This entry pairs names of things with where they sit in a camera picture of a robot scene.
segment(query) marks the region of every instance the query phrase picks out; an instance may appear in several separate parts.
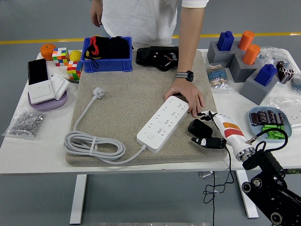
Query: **smartphone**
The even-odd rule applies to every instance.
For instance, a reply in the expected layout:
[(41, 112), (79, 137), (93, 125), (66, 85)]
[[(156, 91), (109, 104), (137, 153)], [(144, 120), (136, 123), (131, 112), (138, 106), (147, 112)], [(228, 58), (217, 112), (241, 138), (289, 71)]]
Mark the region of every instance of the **smartphone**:
[(28, 84), (32, 85), (48, 80), (47, 65), (45, 59), (28, 62)]

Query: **person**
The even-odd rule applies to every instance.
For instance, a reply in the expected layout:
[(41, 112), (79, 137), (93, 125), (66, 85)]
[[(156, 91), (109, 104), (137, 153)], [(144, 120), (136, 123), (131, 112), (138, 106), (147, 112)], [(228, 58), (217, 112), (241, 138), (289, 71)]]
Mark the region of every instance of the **person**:
[[(209, 0), (182, 0), (178, 72), (192, 70)], [(111, 36), (132, 37), (133, 47), (170, 46), (177, 20), (177, 0), (92, 0), (92, 23)], [(164, 100), (181, 93), (193, 117), (205, 106), (199, 89), (185, 78), (175, 78)]]

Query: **orange cylinder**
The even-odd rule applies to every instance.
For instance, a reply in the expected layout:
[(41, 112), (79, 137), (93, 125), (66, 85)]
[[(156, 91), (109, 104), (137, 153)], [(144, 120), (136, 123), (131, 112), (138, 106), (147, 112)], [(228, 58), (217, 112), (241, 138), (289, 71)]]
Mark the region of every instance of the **orange cylinder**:
[(255, 63), (255, 60), (259, 52), (260, 52), (260, 47), (258, 45), (254, 45), (254, 44), (250, 45), (243, 57), (243, 62), (246, 65), (253, 65)]
[(244, 31), (238, 44), (238, 48), (246, 51), (248, 47), (252, 44), (254, 36), (255, 34), (252, 31)]

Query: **white plug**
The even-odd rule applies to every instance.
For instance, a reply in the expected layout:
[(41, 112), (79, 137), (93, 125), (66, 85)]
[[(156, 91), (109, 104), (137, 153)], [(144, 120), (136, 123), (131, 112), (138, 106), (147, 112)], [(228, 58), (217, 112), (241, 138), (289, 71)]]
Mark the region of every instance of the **white plug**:
[(187, 115), (188, 103), (170, 96), (137, 134), (137, 142), (158, 152)]
[(104, 90), (100, 87), (96, 87), (96, 89), (93, 91), (93, 94), (98, 99), (101, 99), (104, 96)]

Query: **wristwatch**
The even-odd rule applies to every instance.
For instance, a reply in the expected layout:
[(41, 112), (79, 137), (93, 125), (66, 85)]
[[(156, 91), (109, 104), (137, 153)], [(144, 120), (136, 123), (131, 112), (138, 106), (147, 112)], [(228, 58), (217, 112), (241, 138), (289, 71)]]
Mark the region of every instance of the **wristwatch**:
[(175, 74), (176, 78), (185, 78), (187, 81), (193, 81), (193, 72), (187, 71), (187, 72), (177, 72)]

